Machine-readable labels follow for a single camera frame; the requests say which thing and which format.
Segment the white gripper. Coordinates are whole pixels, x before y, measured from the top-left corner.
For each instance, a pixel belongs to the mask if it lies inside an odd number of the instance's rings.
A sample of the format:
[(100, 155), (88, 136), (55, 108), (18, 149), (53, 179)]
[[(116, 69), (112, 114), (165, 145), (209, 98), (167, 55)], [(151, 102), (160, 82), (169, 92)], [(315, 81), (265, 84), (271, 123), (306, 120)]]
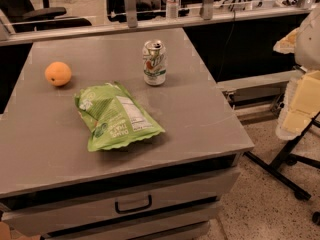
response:
[[(276, 42), (275, 52), (289, 54), (295, 51), (298, 29), (292, 30)], [(287, 84), (284, 107), (278, 117), (275, 133), (279, 139), (293, 140), (300, 136), (311, 120), (320, 112), (320, 71), (292, 78)]]

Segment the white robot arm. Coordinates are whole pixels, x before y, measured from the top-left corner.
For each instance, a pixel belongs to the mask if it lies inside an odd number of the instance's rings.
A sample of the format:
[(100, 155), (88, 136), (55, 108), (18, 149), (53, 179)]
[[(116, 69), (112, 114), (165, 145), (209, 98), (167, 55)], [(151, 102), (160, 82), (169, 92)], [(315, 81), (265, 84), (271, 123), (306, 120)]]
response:
[(288, 82), (276, 127), (279, 139), (293, 140), (320, 112), (320, 6), (298, 28), (277, 41), (273, 50), (293, 53), (295, 62), (305, 71)]

